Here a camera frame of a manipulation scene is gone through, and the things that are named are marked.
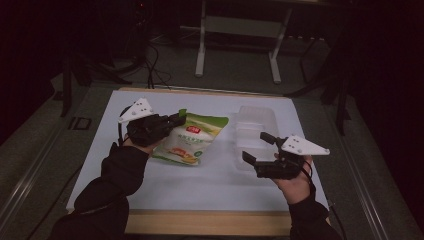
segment black sleeve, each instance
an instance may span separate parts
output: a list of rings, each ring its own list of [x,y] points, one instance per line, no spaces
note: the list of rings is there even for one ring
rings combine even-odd
[[[129,205],[126,196],[143,183],[148,154],[121,147],[102,162],[101,176],[75,200],[75,210],[56,222],[49,239],[122,239]]]
[[[328,210],[315,201],[315,191],[305,200],[289,205],[292,218],[291,240],[341,240],[328,222]]]

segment snack package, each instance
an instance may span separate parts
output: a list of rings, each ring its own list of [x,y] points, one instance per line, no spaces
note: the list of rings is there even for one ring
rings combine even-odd
[[[153,151],[153,157],[198,165],[203,152],[227,124],[227,117],[187,113],[186,123],[171,131],[166,140]]]

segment person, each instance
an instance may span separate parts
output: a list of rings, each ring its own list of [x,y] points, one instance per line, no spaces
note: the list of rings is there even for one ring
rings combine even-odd
[[[124,239],[129,215],[127,196],[142,185],[147,160],[160,141],[140,147],[126,138],[122,147],[111,148],[102,162],[101,176],[91,181],[74,203],[75,210],[59,219],[50,240]],[[310,171],[312,158],[306,157]],[[327,223],[327,209],[315,201],[315,187],[305,174],[291,180],[273,179],[289,204],[292,240],[339,240]]]

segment plastic box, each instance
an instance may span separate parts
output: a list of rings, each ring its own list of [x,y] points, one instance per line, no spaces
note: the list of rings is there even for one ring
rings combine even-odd
[[[236,117],[236,167],[243,171],[254,171],[253,166],[242,158],[246,151],[256,157],[256,161],[274,161],[275,145],[260,139],[261,132],[279,136],[274,111],[266,107],[242,106]]]

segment desk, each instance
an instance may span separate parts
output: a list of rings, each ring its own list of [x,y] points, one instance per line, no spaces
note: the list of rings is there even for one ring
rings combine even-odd
[[[118,137],[121,111],[146,97],[156,113],[173,114],[180,108],[201,115],[227,116],[230,121],[202,155],[199,166],[182,166],[150,159],[142,187],[128,198],[128,233],[185,235],[289,235],[288,206],[274,183],[258,179],[253,171],[235,167],[234,121],[240,106],[266,106],[274,110],[279,135],[304,136],[290,99],[252,95],[183,91],[122,89],[114,91],[75,184],[67,209],[95,177]],[[328,206],[313,166],[317,201]]]
[[[202,0],[201,21],[200,21],[200,44],[197,55],[197,63],[195,76],[202,77],[204,62],[205,62],[205,35],[206,32],[218,32],[238,35],[248,35],[257,37],[275,38],[274,48],[269,52],[269,61],[272,72],[273,81],[276,84],[281,83],[280,70],[277,63],[277,55],[280,51],[282,41],[284,39],[287,26],[293,11],[296,6],[327,6],[337,8],[352,8],[354,4],[344,1],[322,1],[322,0],[277,0],[265,1],[264,4],[284,4],[282,14],[284,18],[281,22],[259,21],[250,19],[240,19],[231,17],[211,16],[206,13],[207,0]]]

